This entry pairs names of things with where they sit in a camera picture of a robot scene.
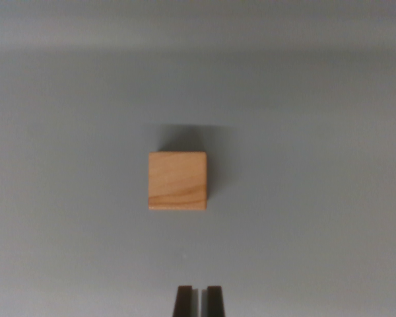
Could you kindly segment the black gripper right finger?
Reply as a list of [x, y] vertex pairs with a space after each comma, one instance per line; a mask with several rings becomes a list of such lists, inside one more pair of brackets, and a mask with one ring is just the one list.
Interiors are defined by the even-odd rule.
[[208, 286], [201, 291], [201, 317], [225, 317], [221, 286]]

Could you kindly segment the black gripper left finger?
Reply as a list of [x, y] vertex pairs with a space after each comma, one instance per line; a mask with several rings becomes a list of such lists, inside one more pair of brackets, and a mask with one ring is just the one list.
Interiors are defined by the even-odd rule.
[[199, 290], [191, 285], [178, 287], [174, 303], [173, 317], [198, 317]]

